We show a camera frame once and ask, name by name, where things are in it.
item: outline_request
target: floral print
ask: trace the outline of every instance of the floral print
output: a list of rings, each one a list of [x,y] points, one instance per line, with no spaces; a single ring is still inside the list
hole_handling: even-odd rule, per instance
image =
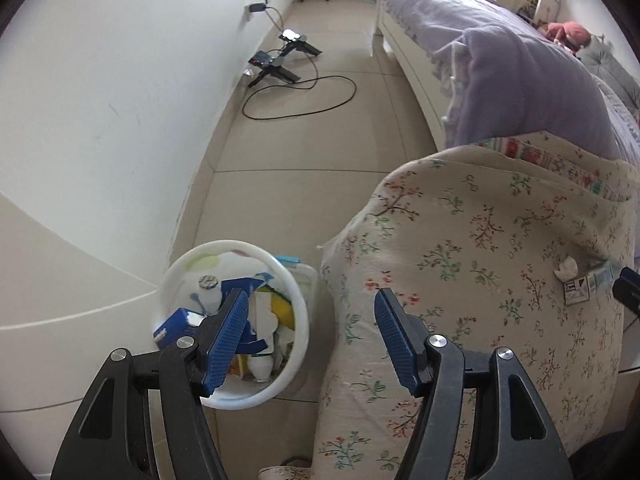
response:
[[[610,291],[566,306],[554,269],[631,265],[638,172],[544,132],[490,139],[405,164],[324,247],[338,337],[320,392],[314,480],[392,480],[421,399],[398,383],[373,313],[390,287],[430,332],[461,348],[508,346],[568,454],[600,431],[622,341]],[[464,478],[474,392],[465,392],[450,479]],[[264,470],[260,480],[280,479]]]

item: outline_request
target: gray pillow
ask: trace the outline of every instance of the gray pillow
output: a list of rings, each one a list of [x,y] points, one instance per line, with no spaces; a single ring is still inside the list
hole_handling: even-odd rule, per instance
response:
[[[609,85],[625,107],[636,117],[640,108],[640,86],[613,57],[610,47],[596,36],[592,36],[591,44],[580,50],[577,57],[589,72]]]

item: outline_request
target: baseboard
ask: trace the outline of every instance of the baseboard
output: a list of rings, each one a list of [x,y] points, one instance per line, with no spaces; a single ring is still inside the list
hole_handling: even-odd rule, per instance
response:
[[[282,12],[284,20],[289,17],[291,10],[292,3]],[[279,33],[276,27],[271,27],[260,43],[258,50],[268,50]],[[225,109],[218,120],[218,124],[211,134],[209,145],[205,150],[200,166],[193,175],[182,206],[182,215],[178,220],[178,228],[175,232],[174,243],[172,244],[171,255],[169,256],[169,265],[194,246],[198,225],[200,224],[200,217],[202,216],[202,209],[204,208],[207,193],[213,180],[213,174],[216,171],[216,166],[220,160],[222,150],[225,147],[231,126],[236,119],[242,102],[244,102],[249,81],[247,76],[239,77],[238,83],[231,92]]]

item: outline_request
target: white wall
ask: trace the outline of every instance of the white wall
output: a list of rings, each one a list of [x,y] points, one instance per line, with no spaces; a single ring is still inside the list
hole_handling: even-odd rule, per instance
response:
[[[561,0],[558,22],[575,21],[591,34],[605,35],[613,45],[612,53],[633,77],[640,80],[640,63],[622,30],[601,0]]]
[[[193,173],[271,27],[243,17],[258,1],[27,0],[0,38],[0,191],[157,283]]]

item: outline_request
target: black plug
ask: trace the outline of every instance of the black plug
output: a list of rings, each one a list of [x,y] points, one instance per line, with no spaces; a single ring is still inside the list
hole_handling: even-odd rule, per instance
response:
[[[267,8],[267,4],[251,4],[249,5],[249,12],[264,12]]]

